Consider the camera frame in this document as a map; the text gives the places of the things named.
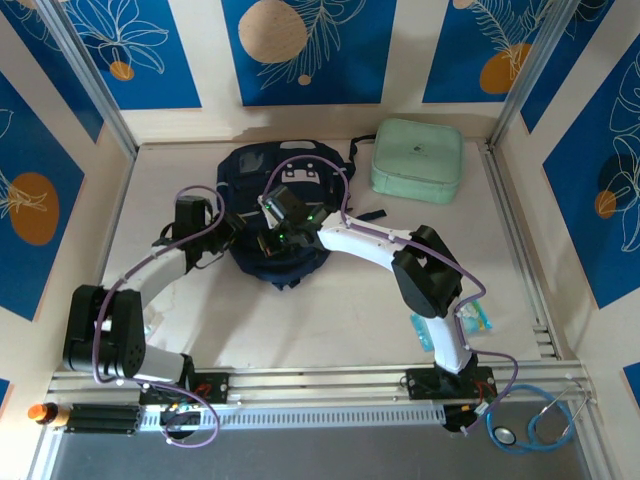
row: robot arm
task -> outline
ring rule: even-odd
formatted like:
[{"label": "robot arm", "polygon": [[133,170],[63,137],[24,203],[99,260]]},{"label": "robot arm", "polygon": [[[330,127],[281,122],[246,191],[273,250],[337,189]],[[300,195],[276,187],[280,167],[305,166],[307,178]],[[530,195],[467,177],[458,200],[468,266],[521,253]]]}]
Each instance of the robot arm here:
[{"label": "robot arm", "polygon": [[[154,242],[151,255],[167,245],[201,232],[210,223],[211,203],[201,197],[183,196],[176,202],[172,238]],[[102,325],[99,370],[105,376],[140,381],[188,385],[193,362],[187,355],[148,346],[142,312],[153,298],[196,266],[204,252],[224,252],[244,227],[234,214],[225,214],[209,234],[154,258],[122,285],[110,302]],[[91,355],[95,322],[110,285],[83,285],[71,301],[63,350],[65,365],[72,370],[92,371]]]},{"label": "robot arm", "polygon": [[285,186],[259,202],[272,229],[260,242],[265,252],[274,254],[290,245],[313,246],[355,255],[392,271],[407,306],[427,319],[436,365],[458,375],[470,364],[473,356],[462,344],[454,318],[462,293],[461,275],[435,258],[427,262],[424,252],[406,245],[412,240],[455,262],[435,230],[425,226],[415,232],[392,230],[348,216],[346,225],[341,212],[324,205],[311,208]]}]

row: cable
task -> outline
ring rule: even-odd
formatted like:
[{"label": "cable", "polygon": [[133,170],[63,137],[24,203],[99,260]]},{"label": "cable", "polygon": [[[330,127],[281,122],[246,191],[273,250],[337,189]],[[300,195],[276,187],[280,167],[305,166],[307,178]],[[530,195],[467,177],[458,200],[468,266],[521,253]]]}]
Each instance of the cable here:
[{"label": "cable", "polygon": [[[511,388],[512,392],[515,392],[517,390],[531,391],[533,393],[540,395],[541,397],[545,398],[550,402],[555,402],[558,398],[558,397],[554,397],[546,390],[543,390],[534,385],[519,384]],[[554,450],[557,450],[558,448],[565,445],[569,440],[571,440],[571,437],[573,437],[573,434],[575,432],[575,422],[573,420],[573,417],[571,416],[571,412],[569,411],[566,405],[562,403],[556,403],[556,405],[558,406],[558,408],[560,408],[564,416],[567,417],[569,427],[567,430],[565,430],[565,433],[560,435],[554,443],[550,445],[545,445],[543,443],[540,443],[536,436],[536,426],[540,421],[540,419],[542,418],[544,410],[541,413],[538,413],[536,416],[534,416],[529,421],[529,424],[527,425],[527,435],[529,437],[529,443],[515,442],[512,447],[509,447],[504,443],[502,443],[500,440],[498,440],[495,434],[495,429],[493,427],[493,414],[492,413],[487,414],[486,416],[487,431],[489,432],[489,437],[491,438],[491,441],[503,452],[513,453],[513,454],[525,454],[530,452],[553,452]]]},{"label": "cable", "polygon": [[362,225],[356,225],[355,223],[352,223],[351,221],[349,221],[347,219],[347,202],[349,200],[349,180],[347,179],[346,175],[344,174],[344,172],[342,170],[340,170],[340,168],[338,168],[337,165],[335,165],[333,162],[327,160],[326,158],[322,158],[319,157],[317,155],[297,155],[295,157],[291,157],[287,160],[285,160],[284,162],[282,162],[280,165],[278,165],[276,168],[273,169],[273,172],[271,172],[271,176],[269,177],[269,181],[267,182],[267,186],[264,189],[264,192],[262,193],[262,196],[266,196],[269,193],[269,190],[271,190],[271,185],[273,184],[273,181],[276,178],[276,175],[278,173],[280,173],[280,171],[288,164],[290,164],[291,162],[295,162],[296,160],[318,160],[321,161],[327,165],[329,165],[331,168],[333,168],[336,172],[338,172],[338,174],[340,175],[340,178],[342,178],[342,182],[344,183],[344,196],[342,197],[342,204],[340,205],[340,214],[342,216],[342,221],[344,222],[344,224],[346,225],[347,228],[353,228],[356,231],[362,232],[362,233],[366,233],[367,235],[373,235],[375,237],[384,239],[384,240],[391,240],[392,243],[398,243],[400,245],[404,245],[404,246],[410,246],[413,248],[416,248],[418,250],[421,250],[422,252],[426,253],[427,255],[430,255],[432,257],[434,257],[436,260],[441,261],[442,263],[444,263],[445,265],[447,265],[450,268],[453,268],[454,270],[456,270],[458,273],[460,273],[461,275],[467,277],[469,280],[471,280],[479,289],[478,293],[475,293],[463,300],[461,300],[458,305],[456,306],[455,310],[454,310],[454,323],[456,325],[456,331],[458,333],[458,338],[460,339],[460,341],[462,342],[462,344],[464,345],[464,348],[471,352],[471,353],[475,353],[476,355],[489,355],[492,357],[501,357],[501,358],[506,358],[507,360],[510,360],[513,363],[513,374],[511,375],[511,378],[509,379],[509,381],[507,382],[507,385],[505,386],[505,388],[500,392],[500,394],[498,396],[496,396],[496,398],[494,399],[493,402],[491,402],[491,405],[489,405],[489,407],[484,411],[484,413],[482,415],[480,415],[475,422],[473,422],[467,429],[462,428],[461,431],[466,435],[467,433],[471,432],[472,430],[474,430],[475,428],[478,427],[478,425],[481,423],[482,419],[486,417],[486,415],[488,413],[490,413],[493,409],[495,409],[498,404],[502,401],[502,399],[507,396],[507,394],[509,393],[509,391],[511,390],[511,388],[513,387],[513,384],[516,381],[516,378],[518,377],[518,370],[519,370],[519,365],[518,365],[518,361],[515,359],[515,357],[506,354],[506,353],[499,353],[499,352],[487,352],[484,350],[476,350],[474,348],[471,347],[471,345],[469,345],[469,342],[467,341],[467,338],[464,334],[464,330],[462,328],[462,323],[460,322],[460,316],[459,316],[459,312],[460,310],[467,305],[468,303],[473,302],[474,300],[478,300],[479,298],[482,298],[486,293],[487,293],[487,289],[486,287],[482,284],[482,282],[480,282],[480,280],[478,280],[473,274],[471,274],[471,272],[465,270],[462,266],[460,266],[459,264],[457,264],[456,262],[450,260],[449,258],[445,257],[444,255],[436,252],[435,250],[429,248],[429,247],[425,247],[424,245],[421,245],[417,242],[414,242],[413,240],[407,240],[404,238],[398,238],[395,237],[393,239],[390,239],[387,235],[385,235],[382,232],[379,232],[377,230],[374,230],[372,228],[369,227],[365,227]]},{"label": "cable", "polygon": [[198,403],[205,406],[213,414],[213,418],[215,418],[216,420],[216,425],[213,433],[206,440],[203,440],[200,443],[176,442],[169,435],[170,422],[167,422],[167,424],[162,429],[162,434],[164,435],[164,438],[167,439],[168,444],[175,445],[176,447],[180,447],[180,448],[200,448],[200,447],[204,447],[205,445],[209,445],[211,442],[213,442],[216,439],[216,437],[218,436],[218,431],[220,430],[220,417],[218,416],[218,412],[216,412],[215,408],[213,408],[209,402],[207,402],[200,395],[190,392],[185,388],[178,387],[177,385],[171,385],[171,384],[162,383],[162,382],[146,382],[146,383],[148,383],[152,387],[159,388],[161,390],[168,390],[170,392],[180,393],[182,395],[185,395],[187,397],[194,399]]},{"label": "cable", "polygon": [[480,397],[478,398],[478,403],[482,404],[482,401],[484,400],[484,390],[482,389],[482,385],[480,385],[478,382],[473,382],[474,385],[476,386],[476,388],[478,389],[478,392],[480,392]]},{"label": "cable", "polygon": [[214,263],[216,263],[218,260],[222,260],[222,257],[224,257],[224,252],[222,252],[220,255],[218,255],[216,258],[214,258],[213,260],[211,260],[209,263],[205,263],[204,265],[194,265],[193,268],[195,268],[196,270],[204,270],[207,267],[210,267],[211,265],[213,265]]},{"label": "cable", "polygon": [[[111,303],[111,299],[113,298],[113,296],[115,295],[116,291],[125,283],[127,283],[128,279],[131,278],[131,276],[135,275],[137,272],[139,272],[142,268],[144,268],[145,266],[147,266],[149,263],[151,263],[153,260],[155,260],[156,258],[158,258],[161,255],[164,255],[165,253],[174,250],[176,248],[181,247],[182,245],[195,240],[196,238],[202,237],[204,235],[207,235],[208,233],[211,233],[219,224],[220,222],[222,222],[222,218],[224,217],[224,212],[225,212],[225,206],[224,206],[224,199],[222,198],[222,196],[216,192],[213,188],[208,187],[206,185],[192,185],[190,187],[186,187],[183,188],[182,190],[180,190],[176,196],[175,196],[175,200],[174,203],[178,201],[178,199],[185,193],[188,192],[190,190],[195,190],[195,189],[202,189],[202,190],[206,190],[210,193],[213,193],[219,204],[220,204],[220,209],[218,212],[218,218],[211,224],[209,225],[207,228],[205,228],[204,230],[195,233],[193,235],[190,235],[186,238],[183,238],[182,240],[178,240],[177,242],[172,243],[171,245],[166,246],[165,248],[159,250],[158,252],[156,252],[153,255],[149,255],[148,257],[144,258],[143,260],[141,260],[137,265],[133,266],[127,273],[125,273],[122,278],[120,278],[118,281],[116,281],[113,286],[111,287],[111,289],[109,289],[109,291],[107,292],[107,295],[104,297],[104,300],[102,301],[102,305],[100,306],[100,310],[98,312],[98,317],[96,318],[96,325],[95,325],[95,334],[93,336],[93,345],[92,345],[92,349],[91,349],[91,366],[92,366],[92,370],[93,370],[93,379],[96,381],[96,383],[99,384],[106,384],[106,383],[110,383],[114,380],[116,380],[116,377],[107,377],[107,378],[103,378],[100,375],[100,364],[99,364],[99,353],[100,353],[100,336],[102,334],[102,324],[104,322],[104,319],[106,317],[107,314],[107,308],[109,307],[109,304]],[[205,408],[207,408],[209,411],[211,411],[211,413],[213,414],[213,417],[216,420],[216,426],[215,429],[213,431],[213,433],[211,434],[211,436],[209,438],[207,438],[206,440],[200,442],[200,443],[194,443],[194,444],[186,444],[186,443],[180,443],[180,442],[176,442],[173,439],[171,439],[171,437],[168,434],[168,430],[167,430],[167,426],[165,426],[165,429],[163,430],[163,435],[167,438],[167,441],[170,442],[172,445],[175,445],[177,447],[181,447],[181,448],[198,448],[198,447],[203,447],[205,445],[208,445],[209,443],[211,443],[217,436],[218,436],[218,431],[220,429],[220,417],[218,416],[218,413],[215,411],[215,409],[211,406],[211,404],[209,404],[209,402],[207,402],[204,398],[200,397],[199,395],[196,395],[193,392],[190,392],[184,388],[178,387],[176,385],[171,385],[168,383],[162,383],[162,382],[145,382],[148,383],[149,385],[154,386],[155,388],[159,388],[161,390],[168,390],[168,391],[172,391],[172,392],[176,392],[176,393],[180,393],[182,395],[185,395],[187,397],[190,397],[194,400],[196,400],[197,402],[201,403]]]}]

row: small package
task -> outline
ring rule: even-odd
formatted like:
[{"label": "small package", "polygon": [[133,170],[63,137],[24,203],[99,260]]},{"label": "small package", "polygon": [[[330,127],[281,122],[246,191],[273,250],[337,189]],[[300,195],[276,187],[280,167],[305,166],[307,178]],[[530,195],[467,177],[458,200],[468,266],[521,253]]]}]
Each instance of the small package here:
[{"label": "small package", "polygon": [[[482,332],[492,328],[491,322],[477,300],[467,303],[462,308],[460,314],[462,328],[464,328],[464,331],[467,334]],[[417,313],[412,313],[411,323],[413,324],[413,328],[415,328],[416,334],[420,339],[422,349],[425,352],[433,351],[433,341],[431,340],[431,335],[429,335],[429,329],[427,328],[427,319]]]}]

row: mint green case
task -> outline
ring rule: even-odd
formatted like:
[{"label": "mint green case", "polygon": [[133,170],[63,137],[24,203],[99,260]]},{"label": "mint green case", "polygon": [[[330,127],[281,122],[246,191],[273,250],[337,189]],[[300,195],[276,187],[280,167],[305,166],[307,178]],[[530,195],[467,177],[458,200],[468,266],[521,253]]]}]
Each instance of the mint green case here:
[{"label": "mint green case", "polygon": [[450,203],[464,168],[464,139],[452,127],[390,118],[378,128],[371,182],[378,193]]}]

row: stethoscope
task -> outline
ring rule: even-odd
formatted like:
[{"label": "stethoscope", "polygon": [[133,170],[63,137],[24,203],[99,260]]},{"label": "stethoscope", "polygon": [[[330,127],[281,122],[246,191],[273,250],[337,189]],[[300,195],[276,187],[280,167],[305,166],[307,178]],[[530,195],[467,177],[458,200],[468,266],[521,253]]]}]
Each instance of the stethoscope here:
[{"label": "stethoscope", "polygon": [[[549,392],[539,387],[536,387],[534,385],[520,384],[512,387],[510,390],[511,392],[514,392],[517,390],[527,390],[529,392],[533,392],[541,396],[542,398],[545,398],[550,403],[547,406],[545,406],[542,410],[540,410],[540,413],[538,413],[529,421],[529,424],[527,425],[527,436],[529,437],[529,442],[518,441],[515,433],[513,433],[513,431],[507,427],[504,427],[504,426],[494,427],[493,414],[492,413],[487,414],[487,431],[489,432],[489,438],[491,438],[493,443],[500,450],[507,453],[514,453],[514,454],[525,454],[525,453],[531,453],[531,452],[553,452],[554,450],[557,450],[558,448],[566,445],[567,442],[571,440],[571,438],[575,433],[576,417],[580,414],[580,411],[585,407],[585,405],[591,400],[591,397],[589,396],[589,394],[585,391],[585,389],[582,387],[582,385],[580,385],[580,383],[577,380],[571,377],[567,377],[567,379],[572,381],[575,385],[570,385],[569,387],[565,388],[562,391],[562,393],[560,393],[560,395],[558,395],[557,397],[554,397]],[[582,403],[576,410],[576,413],[571,415],[571,411],[569,410],[569,408],[564,403],[559,403],[559,401],[565,394],[567,394],[571,389],[575,388],[576,386],[578,387],[578,389],[580,389],[584,397],[583,397]],[[551,443],[547,443],[547,442],[541,441],[542,439],[540,438],[540,435],[536,432],[536,428],[540,420],[542,420],[544,415],[554,405],[557,406],[560,409],[560,411],[564,414],[564,416],[567,418],[568,424],[567,424],[567,428],[564,429],[562,434],[560,434],[560,436],[558,436],[555,439],[555,441]]]}]

